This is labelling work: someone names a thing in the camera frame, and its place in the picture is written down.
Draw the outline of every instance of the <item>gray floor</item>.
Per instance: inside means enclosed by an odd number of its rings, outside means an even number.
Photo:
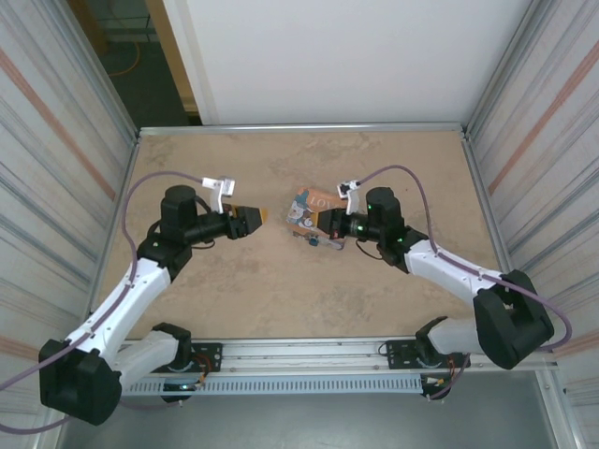
[[[136,127],[187,126],[189,121],[170,75],[159,42],[139,43],[141,59],[129,73],[111,77]],[[132,42],[110,43],[109,52],[100,58],[108,73],[130,67],[136,58]]]
[[[541,404],[530,372],[466,374],[445,403],[417,395],[192,398],[158,412],[120,407],[101,427],[72,422],[58,447],[555,447]]]

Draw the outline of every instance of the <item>beige tabletop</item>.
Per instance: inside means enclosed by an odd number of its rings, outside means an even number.
[[[132,181],[156,170],[236,181],[231,203],[269,209],[269,220],[246,239],[221,238],[195,252],[174,284],[145,312],[131,338],[166,321],[195,338],[319,338],[408,335],[440,315],[471,316],[459,299],[433,283],[372,260],[349,241],[341,251],[293,238],[285,216],[302,187],[331,192],[340,181],[402,164],[422,180],[433,230],[449,251],[496,268],[489,235],[460,145],[453,132],[294,133],[145,137]],[[127,223],[140,243],[158,219],[174,177],[146,182],[134,195]],[[391,187],[406,223],[426,232],[414,182],[394,170],[365,184]],[[209,191],[197,187],[208,200]],[[375,251],[372,243],[366,248]],[[102,288],[124,275],[130,254],[118,233]]]

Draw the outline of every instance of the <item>small box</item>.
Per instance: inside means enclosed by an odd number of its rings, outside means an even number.
[[[335,194],[321,190],[302,187],[291,203],[287,214],[287,226],[294,237],[308,241],[312,246],[324,245],[335,250],[342,250],[345,239],[329,239],[329,236],[316,227],[314,215],[323,210],[345,208],[346,203]]]

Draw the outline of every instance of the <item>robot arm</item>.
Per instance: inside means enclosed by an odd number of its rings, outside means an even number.
[[[355,181],[338,187],[340,196],[348,199],[347,209],[320,212],[318,228],[332,239],[349,236],[376,242],[387,264],[436,283],[475,310],[474,320],[440,317],[420,329],[416,340],[420,340],[423,359],[432,361],[452,353],[485,354],[496,365],[512,369],[553,336],[553,325],[541,304],[489,280],[508,281],[535,293],[526,274],[485,269],[437,245],[435,251],[426,234],[405,225],[400,202],[388,187],[369,191],[367,213],[355,212],[357,188]]]
[[[71,341],[90,335],[76,349],[39,373],[42,404],[88,423],[102,424],[112,414],[123,389],[153,370],[169,365],[182,369],[191,357],[191,334],[173,325],[155,326],[143,340],[119,352],[124,339],[148,306],[177,278],[192,257],[192,245],[226,236],[240,239],[266,220],[263,210],[222,204],[234,181],[204,179],[212,188],[211,207],[198,214],[196,191],[185,185],[169,188],[161,202],[159,232],[151,230],[137,250],[135,278],[120,298],[133,264],[94,314],[65,341],[49,340],[39,352],[43,361]]]

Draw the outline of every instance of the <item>corrugated metal wall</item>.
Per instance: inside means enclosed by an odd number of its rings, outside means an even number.
[[[503,88],[470,129],[514,265],[572,320],[574,338],[557,355],[592,445],[599,444],[599,2],[541,3]]]
[[[85,314],[136,140],[77,27],[62,2],[0,3],[1,380]],[[4,424],[44,414],[37,376],[0,395]]]

